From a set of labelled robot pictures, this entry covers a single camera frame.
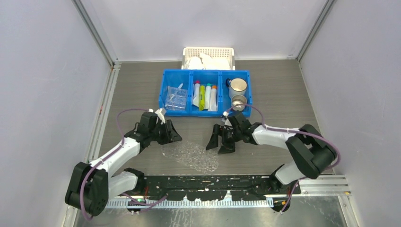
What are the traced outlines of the clear square textured holder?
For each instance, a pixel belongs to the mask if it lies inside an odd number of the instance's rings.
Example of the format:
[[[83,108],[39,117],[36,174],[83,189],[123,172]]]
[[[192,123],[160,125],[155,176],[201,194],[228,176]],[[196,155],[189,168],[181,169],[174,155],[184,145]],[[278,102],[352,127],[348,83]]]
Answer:
[[[187,98],[187,89],[168,86],[165,108],[167,110],[184,111],[186,108]]]

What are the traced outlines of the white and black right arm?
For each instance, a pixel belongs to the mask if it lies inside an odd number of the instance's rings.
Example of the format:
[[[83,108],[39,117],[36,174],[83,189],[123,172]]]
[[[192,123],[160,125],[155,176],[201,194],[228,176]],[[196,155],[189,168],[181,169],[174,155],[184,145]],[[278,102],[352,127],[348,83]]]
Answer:
[[[316,179],[338,158],[333,145],[309,124],[301,128],[271,127],[261,122],[250,123],[238,111],[223,120],[224,124],[213,126],[206,150],[219,148],[219,154],[233,153],[236,142],[243,141],[289,151],[293,160],[279,166],[268,179],[270,189],[276,194],[282,194],[299,179]]]

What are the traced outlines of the yellow green toothpaste tube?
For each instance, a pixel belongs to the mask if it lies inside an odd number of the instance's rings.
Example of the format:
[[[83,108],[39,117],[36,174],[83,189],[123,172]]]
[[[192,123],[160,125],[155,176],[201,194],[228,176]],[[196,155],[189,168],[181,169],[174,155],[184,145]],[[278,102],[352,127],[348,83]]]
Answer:
[[[199,88],[199,110],[203,111],[205,109],[205,102],[206,102],[206,89],[204,85],[201,85]]]

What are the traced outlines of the clear oval textured tray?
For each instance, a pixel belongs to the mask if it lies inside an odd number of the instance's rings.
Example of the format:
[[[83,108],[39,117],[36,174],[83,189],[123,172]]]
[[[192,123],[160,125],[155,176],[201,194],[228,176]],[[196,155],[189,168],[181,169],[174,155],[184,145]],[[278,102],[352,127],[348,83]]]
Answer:
[[[204,174],[213,173],[219,166],[218,148],[206,150],[204,146],[187,140],[162,145],[161,152],[165,157]]]

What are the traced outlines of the small metal cup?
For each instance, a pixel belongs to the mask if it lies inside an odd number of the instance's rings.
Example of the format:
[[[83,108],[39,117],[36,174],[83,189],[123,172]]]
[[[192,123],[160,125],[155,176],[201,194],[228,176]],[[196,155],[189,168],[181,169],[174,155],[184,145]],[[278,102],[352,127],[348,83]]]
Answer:
[[[231,107],[233,111],[243,111],[246,108],[247,99],[243,95],[234,95],[231,98]]]

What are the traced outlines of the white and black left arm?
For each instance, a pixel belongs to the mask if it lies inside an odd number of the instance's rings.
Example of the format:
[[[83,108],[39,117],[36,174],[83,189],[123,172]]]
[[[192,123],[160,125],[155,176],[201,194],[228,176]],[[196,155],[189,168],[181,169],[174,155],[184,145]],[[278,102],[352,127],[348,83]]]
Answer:
[[[108,201],[124,192],[134,196],[146,189],[143,172],[126,168],[116,174],[127,161],[140,154],[151,142],[160,145],[181,141],[172,121],[165,119],[166,110],[144,110],[135,128],[122,133],[121,141],[103,156],[75,165],[66,192],[65,202],[80,209],[86,220],[98,216]]]

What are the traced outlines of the white enamel mug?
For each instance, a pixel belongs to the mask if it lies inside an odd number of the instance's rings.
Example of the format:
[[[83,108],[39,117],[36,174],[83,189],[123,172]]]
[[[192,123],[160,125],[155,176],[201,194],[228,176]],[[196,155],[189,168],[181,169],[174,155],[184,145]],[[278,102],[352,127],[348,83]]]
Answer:
[[[235,95],[245,95],[248,88],[247,82],[242,78],[226,79],[226,86],[228,88],[228,96],[232,98]]]

